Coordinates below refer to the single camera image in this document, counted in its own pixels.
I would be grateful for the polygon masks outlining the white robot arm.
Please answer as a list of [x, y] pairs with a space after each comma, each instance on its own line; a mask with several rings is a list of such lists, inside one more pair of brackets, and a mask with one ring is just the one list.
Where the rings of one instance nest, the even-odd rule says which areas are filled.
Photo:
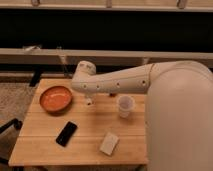
[[98, 74], [78, 63], [71, 86], [85, 94], [144, 94], [147, 171], [213, 171], [213, 73], [196, 61]]

